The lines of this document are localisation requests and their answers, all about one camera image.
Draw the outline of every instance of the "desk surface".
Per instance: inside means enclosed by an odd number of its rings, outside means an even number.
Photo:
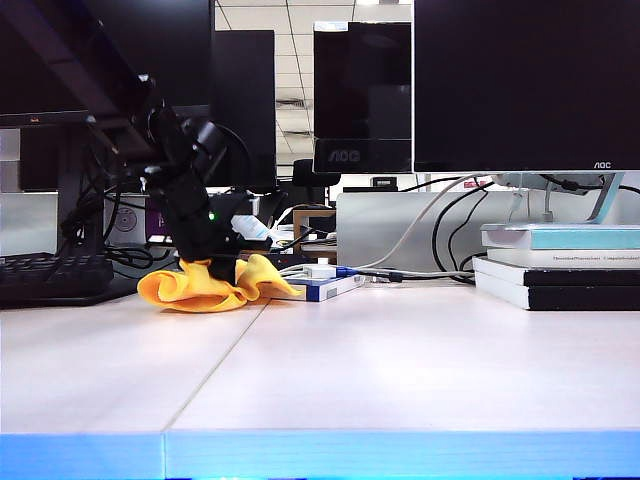
[[[526,312],[434,283],[2,322],[5,476],[37,478],[61,440],[69,478],[640,476],[639,312]]]

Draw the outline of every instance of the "black book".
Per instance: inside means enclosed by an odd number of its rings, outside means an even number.
[[[527,310],[640,310],[640,270],[532,269],[474,258],[476,287]]]
[[[524,286],[640,286],[640,269],[533,268],[474,258],[476,272]]]

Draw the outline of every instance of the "black monitor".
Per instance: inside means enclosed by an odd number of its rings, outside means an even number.
[[[276,186],[275,35],[271,30],[218,31],[213,56],[211,120],[244,142],[228,155],[209,186],[245,186],[256,193]]]
[[[157,80],[179,115],[207,115],[211,86],[210,0],[85,0],[132,69]],[[0,17],[0,126],[82,122],[82,105]]]
[[[640,2],[414,9],[416,171],[640,167]]]
[[[411,24],[319,25],[314,170],[411,172]]]

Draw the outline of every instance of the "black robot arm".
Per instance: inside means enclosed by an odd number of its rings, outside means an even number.
[[[246,194],[211,208],[205,188],[224,156],[224,134],[208,121],[181,123],[81,0],[0,0],[0,14],[87,107],[92,132],[144,178],[180,256],[213,259],[211,273],[235,283],[231,217]]]

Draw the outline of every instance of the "ceiling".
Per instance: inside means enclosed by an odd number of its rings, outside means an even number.
[[[279,165],[313,155],[314,22],[410,20],[410,0],[216,0],[216,30],[275,31]]]

